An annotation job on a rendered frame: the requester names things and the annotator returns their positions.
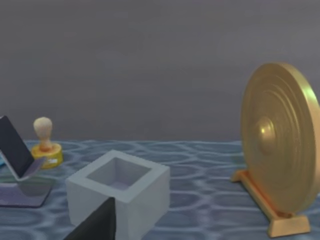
open box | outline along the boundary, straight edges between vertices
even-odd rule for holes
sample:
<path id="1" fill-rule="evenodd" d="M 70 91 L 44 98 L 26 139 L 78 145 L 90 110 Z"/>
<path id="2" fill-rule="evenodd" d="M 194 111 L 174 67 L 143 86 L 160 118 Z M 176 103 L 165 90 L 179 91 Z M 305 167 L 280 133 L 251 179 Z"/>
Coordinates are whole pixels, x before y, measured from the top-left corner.
<path id="1" fill-rule="evenodd" d="M 169 209 L 170 168 L 112 150 L 70 176 L 66 190 L 73 225 L 114 197 L 116 240 L 140 240 Z"/>

water-patterned tabletop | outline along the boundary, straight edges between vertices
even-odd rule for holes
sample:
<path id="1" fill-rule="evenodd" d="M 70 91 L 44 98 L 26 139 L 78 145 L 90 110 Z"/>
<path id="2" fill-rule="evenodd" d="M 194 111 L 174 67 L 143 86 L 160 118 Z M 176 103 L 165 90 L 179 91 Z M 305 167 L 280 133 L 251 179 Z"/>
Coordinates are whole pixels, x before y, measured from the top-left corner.
<path id="1" fill-rule="evenodd" d="M 26 142 L 29 147 L 35 141 Z M 266 217 L 240 183 L 245 168 L 241 143 L 203 141 L 60 141 L 64 163 L 42 170 L 56 180 L 41 208 L 0 208 L 1 240 L 63 240 L 74 226 L 68 215 L 65 179 L 110 150 L 170 166 L 169 212 L 143 240 L 268 240 Z M 8 174 L 3 167 L 0 175 Z M 320 199 L 305 212 L 311 233 L 281 240 L 320 239 Z"/>

black screen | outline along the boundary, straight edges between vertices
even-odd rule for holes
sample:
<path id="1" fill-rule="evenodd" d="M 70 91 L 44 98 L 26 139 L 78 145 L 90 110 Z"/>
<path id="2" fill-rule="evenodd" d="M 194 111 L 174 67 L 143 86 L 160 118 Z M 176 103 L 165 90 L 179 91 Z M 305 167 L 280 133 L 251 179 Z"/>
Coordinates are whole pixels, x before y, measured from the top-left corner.
<path id="1" fill-rule="evenodd" d="M 115 240 L 116 203 L 109 197 L 64 240 Z"/>
<path id="2" fill-rule="evenodd" d="M 34 161 L 29 149 L 7 116 L 0 118 L 0 150 L 20 178 Z"/>

gong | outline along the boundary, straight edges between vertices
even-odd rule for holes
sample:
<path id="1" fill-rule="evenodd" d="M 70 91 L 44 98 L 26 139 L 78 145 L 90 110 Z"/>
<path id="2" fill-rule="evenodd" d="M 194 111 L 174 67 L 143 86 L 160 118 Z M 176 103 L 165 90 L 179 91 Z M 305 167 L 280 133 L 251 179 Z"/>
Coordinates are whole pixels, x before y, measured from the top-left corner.
<path id="1" fill-rule="evenodd" d="M 247 170 L 233 180 L 246 182 L 260 207 L 268 205 L 271 220 L 305 210 L 320 192 L 319 109 L 306 78 L 287 63 L 260 66 L 246 86 L 241 136 Z M 300 233 L 281 231 L 274 235 Z"/>

wall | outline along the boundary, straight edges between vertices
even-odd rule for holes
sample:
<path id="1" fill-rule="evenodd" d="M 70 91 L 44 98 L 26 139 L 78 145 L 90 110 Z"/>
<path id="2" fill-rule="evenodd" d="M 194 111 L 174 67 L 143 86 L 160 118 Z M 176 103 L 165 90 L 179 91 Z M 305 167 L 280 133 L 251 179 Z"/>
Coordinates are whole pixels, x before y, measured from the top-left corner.
<path id="1" fill-rule="evenodd" d="M 240 139 L 270 61 L 320 90 L 320 1 L 2 0 L 0 113 L 25 139 Z"/>

